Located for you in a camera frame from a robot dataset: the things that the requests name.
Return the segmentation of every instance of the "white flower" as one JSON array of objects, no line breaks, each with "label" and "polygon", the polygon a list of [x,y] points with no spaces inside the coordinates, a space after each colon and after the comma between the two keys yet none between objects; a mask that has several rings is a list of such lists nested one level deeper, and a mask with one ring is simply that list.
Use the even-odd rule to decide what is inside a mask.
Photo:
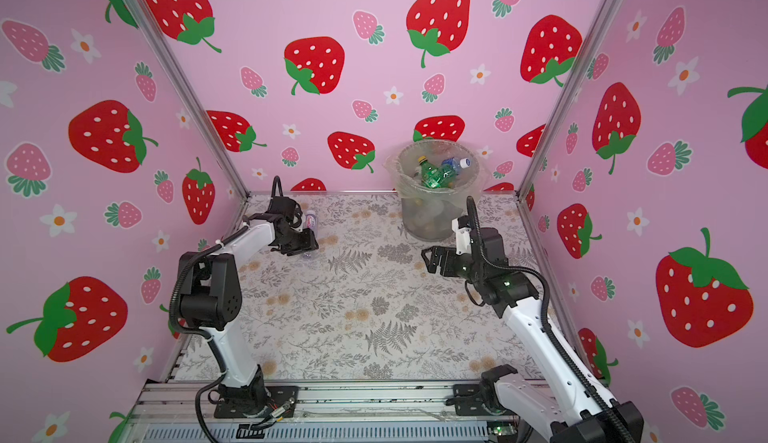
[{"label": "white flower", "polygon": [[648,218],[643,218],[642,208],[638,208],[638,211],[634,213],[628,211],[627,218],[629,218],[629,225],[627,225],[627,230],[633,229],[639,237],[643,235],[643,227],[647,227],[648,223],[650,223]]},{"label": "white flower", "polygon": [[685,88],[688,86],[688,83],[696,82],[699,79],[699,72],[694,71],[698,63],[699,57],[694,57],[694,59],[687,64],[683,62],[677,62],[677,65],[675,65],[675,74],[667,86],[670,88],[677,87],[677,96],[680,96],[683,94],[683,92],[685,92]]},{"label": "white flower", "polygon": [[478,155],[480,155],[480,158],[485,158],[485,160],[488,160],[488,157],[491,156],[491,153],[493,153],[493,150],[488,148],[488,145],[485,145],[485,147],[478,150]]},{"label": "white flower", "polygon": [[138,370],[139,373],[144,370],[145,366],[149,366],[152,364],[152,352],[154,351],[154,348],[146,349],[143,346],[141,347],[141,353],[139,354],[139,357],[134,360],[134,365],[136,365],[136,370]]},{"label": "white flower", "polygon": [[640,440],[640,443],[663,443],[659,437],[659,427],[648,425],[646,421],[643,425],[643,439]]},{"label": "white flower", "polygon": [[640,29],[645,25],[646,20],[648,20],[648,17],[643,16],[640,10],[638,10],[638,14],[627,24],[627,42],[629,40],[637,40],[640,37]]},{"label": "white flower", "polygon": [[163,251],[164,249],[170,248],[168,246],[169,241],[170,241],[170,235],[163,233],[162,229],[159,229],[158,236],[152,239],[152,243],[154,243],[155,249],[158,251],[158,253]]},{"label": "white flower", "polygon": [[571,283],[571,285],[568,286],[568,294],[571,295],[571,298],[573,298],[574,301],[578,298],[578,290],[574,283]]},{"label": "white flower", "polygon": [[62,416],[48,415],[45,417],[45,426],[32,437],[32,440],[42,443],[52,443],[54,438],[59,438],[67,434],[67,427],[64,423],[69,419],[69,411]]},{"label": "white flower", "polygon": [[643,322],[638,321],[637,323],[634,323],[632,320],[628,319],[627,323],[629,324],[629,333],[627,333],[627,337],[633,339],[635,343],[638,343],[638,348],[643,348],[643,342],[648,342],[650,340],[648,334],[643,331]]},{"label": "white flower", "polygon": [[94,58],[100,58],[101,53],[94,46],[94,38],[91,35],[80,35],[80,32],[72,28],[72,38],[74,42],[70,48],[83,54],[83,58],[88,63],[93,63]]},{"label": "white flower", "polygon": [[301,132],[296,130],[296,125],[283,124],[283,134],[290,137],[291,140],[296,140],[296,135],[301,135]]},{"label": "white flower", "polygon": [[40,217],[40,221],[51,227],[48,232],[51,237],[57,237],[61,232],[74,233],[74,225],[72,222],[78,217],[74,211],[64,212],[62,205],[55,204],[53,207],[53,215],[43,215]]},{"label": "white flower", "polygon": [[8,108],[13,108],[11,93],[16,91],[17,86],[11,82],[0,82],[0,104]]},{"label": "white flower", "polygon": [[481,64],[474,70],[470,70],[469,74],[472,75],[472,80],[469,81],[469,83],[480,83],[485,84],[485,78],[488,77],[489,74],[491,74],[490,70],[485,69],[485,63]]},{"label": "white flower", "polygon": [[190,116],[187,114],[186,110],[182,108],[181,112],[176,113],[176,118],[179,119],[180,127],[186,128],[187,130],[190,129]]},{"label": "white flower", "polygon": [[394,103],[394,104],[400,104],[400,98],[402,98],[402,93],[397,91],[397,88],[392,87],[392,90],[388,92],[384,92],[384,96],[386,97],[386,103]]}]

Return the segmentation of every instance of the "strawberry wallpaper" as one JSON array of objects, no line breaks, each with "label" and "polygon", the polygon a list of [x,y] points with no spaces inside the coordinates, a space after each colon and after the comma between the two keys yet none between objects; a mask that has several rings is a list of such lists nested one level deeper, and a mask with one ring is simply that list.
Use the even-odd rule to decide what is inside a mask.
[{"label": "strawberry wallpaper", "polygon": [[122,0],[0,8],[2,439],[114,443],[239,202]]},{"label": "strawberry wallpaper", "polygon": [[600,3],[145,1],[252,190],[390,190],[423,138],[519,186]]},{"label": "strawberry wallpaper", "polygon": [[768,0],[625,0],[526,201],[644,443],[763,441]]}]

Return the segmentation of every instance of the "pink wall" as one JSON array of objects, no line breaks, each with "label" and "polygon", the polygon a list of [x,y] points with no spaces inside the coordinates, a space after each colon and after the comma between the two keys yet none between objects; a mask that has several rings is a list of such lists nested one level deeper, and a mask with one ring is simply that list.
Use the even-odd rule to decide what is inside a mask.
[{"label": "pink wall", "polygon": [[[0,191],[2,327],[45,318],[3,333],[3,385],[12,395],[3,406],[4,441],[50,441],[44,439],[48,431],[56,440],[106,442],[122,421],[110,413],[128,413],[144,381],[160,377],[176,342],[159,306],[167,305],[179,256],[196,250],[201,238],[220,237],[237,208],[199,131],[180,125],[181,102],[144,37],[114,8],[108,23],[107,7],[108,0],[0,0],[0,20],[28,25],[4,21],[0,35],[0,154],[12,182]],[[63,59],[64,68],[48,71],[43,58]],[[152,82],[143,84],[153,102],[138,87],[139,62],[152,72]],[[104,101],[117,103],[82,114]],[[144,136],[159,143],[147,142],[141,165],[137,146],[124,145],[124,134],[130,144],[141,141],[124,133],[125,108]],[[32,145],[15,151],[24,142]],[[47,164],[36,160],[41,156]],[[196,157],[216,189],[201,225],[182,201]],[[159,170],[173,184],[169,203],[171,184],[158,190],[154,181]],[[28,198],[24,188],[31,190]],[[104,216],[113,202],[130,202],[140,221],[135,212],[123,212],[113,226]],[[163,245],[157,244],[160,232]],[[159,276],[151,272],[145,283],[152,268]]]},{"label": "pink wall", "polygon": [[[504,162],[514,162],[511,172],[504,171],[502,179],[491,177],[487,186],[500,182],[518,185],[533,149],[531,146],[524,150],[523,146],[529,137],[538,138],[539,127],[546,122],[560,91],[551,77],[544,78],[548,81],[543,84],[527,82],[521,66],[530,80],[545,66],[540,58],[549,62],[558,57],[558,62],[565,62],[569,55],[573,56],[581,40],[578,34],[586,33],[600,2],[500,0],[494,6],[496,0],[147,1],[206,109],[231,113],[228,116],[234,120],[230,122],[247,122],[255,130],[256,143],[266,145],[241,147],[240,141],[230,136],[234,136],[232,128],[222,130],[225,144],[232,144],[230,148],[235,150],[230,156],[254,190],[267,189],[275,174],[288,188],[306,178],[318,178],[329,190],[391,189],[392,183],[382,167],[386,157],[412,141],[417,122],[444,116],[448,118],[431,120],[434,128],[442,128],[438,122],[466,126],[456,136],[479,153],[490,150],[483,163],[491,171]],[[501,8],[502,1],[511,4],[511,13]],[[194,22],[180,36],[181,26],[185,25],[180,16],[186,12],[192,14]],[[562,19],[550,18],[542,28],[533,30],[537,22],[550,15]],[[214,20],[199,24],[211,16],[215,25]],[[426,37],[419,35],[423,28],[430,28],[433,17],[440,31],[436,46],[427,45],[423,41]],[[382,26],[382,41],[379,34],[372,33],[376,26]],[[555,26],[561,30],[557,35],[549,32]],[[548,27],[548,33],[540,39],[538,34],[544,27]],[[409,28],[416,30],[416,44],[429,50],[426,68],[420,64],[424,50],[414,46]],[[529,33],[535,36],[532,43],[538,45],[535,56],[529,53],[531,45],[526,45]],[[332,40],[296,42],[314,37]],[[331,48],[332,53],[303,57],[326,48]],[[450,53],[434,56],[445,50]],[[306,78],[315,72],[309,84],[296,86],[297,80],[286,71],[286,52],[297,78],[302,78],[302,68],[310,68]],[[342,71],[333,70],[341,66]],[[243,67],[249,69],[246,83],[241,78]],[[266,94],[259,90],[262,85]],[[296,94],[292,95],[294,86]],[[304,86],[319,93],[308,92]],[[438,97],[431,103],[422,97],[426,86]],[[393,88],[395,100],[391,98]],[[356,110],[353,102],[357,101],[361,103]],[[502,114],[497,122],[497,113],[503,108],[509,109],[513,118]],[[371,110],[376,111],[377,119],[369,122],[366,117]],[[215,116],[220,124],[226,122],[227,115]],[[358,143],[376,149],[371,159],[365,149],[355,145],[350,148],[352,157],[354,150],[366,153],[365,163],[372,160],[370,168],[360,163],[360,170],[351,170],[358,160],[344,151],[332,153],[328,138],[338,131],[356,135]],[[436,136],[442,133],[437,130]],[[333,145],[338,136],[332,138]],[[344,144],[351,144],[349,138],[354,136],[342,135]],[[525,153],[518,151],[518,141]],[[283,154],[289,148],[295,151]],[[295,166],[288,166],[293,164],[295,154],[299,160]]]},{"label": "pink wall", "polygon": [[[604,348],[585,346],[596,375],[609,371],[610,389],[638,405],[646,442],[765,439],[768,114],[765,94],[728,93],[765,87],[766,14],[768,0],[625,0],[600,48],[608,66],[584,80],[534,184],[574,323]],[[757,134],[746,147],[743,115]],[[624,138],[607,146],[610,131]],[[601,239],[587,240],[585,212]]]}]

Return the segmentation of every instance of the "floral patterned surface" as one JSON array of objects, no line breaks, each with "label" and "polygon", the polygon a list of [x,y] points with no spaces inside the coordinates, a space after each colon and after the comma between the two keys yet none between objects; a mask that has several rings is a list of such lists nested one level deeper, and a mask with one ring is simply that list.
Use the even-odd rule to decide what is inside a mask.
[{"label": "floral patterned surface", "polygon": [[[541,377],[493,310],[468,301],[461,280],[426,272],[420,252],[430,243],[404,231],[395,194],[293,197],[317,212],[320,250],[305,259],[264,249],[239,268],[239,318],[267,379],[477,379],[503,363]],[[268,199],[252,197],[248,213]],[[478,209],[511,264],[538,268],[512,196],[484,195]],[[190,340],[175,379],[216,378],[201,343]]]}]

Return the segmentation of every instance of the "trash can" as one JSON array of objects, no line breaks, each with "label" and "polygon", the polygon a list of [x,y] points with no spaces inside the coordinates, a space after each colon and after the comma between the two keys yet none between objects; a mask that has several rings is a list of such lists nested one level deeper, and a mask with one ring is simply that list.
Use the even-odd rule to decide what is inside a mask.
[{"label": "trash can", "polygon": [[[422,155],[435,165],[451,157],[469,158],[472,164],[456,177],[454,188],[426,188],[422,186],[421,177],[416,176]],[[416,141],[393,154],[384,167],[401,199],[403,225],[414,237],[429,242],[453,235],[451,222],[466,214],[467,196],[477,199],[487,178],[472,151],[447,140]]]}]

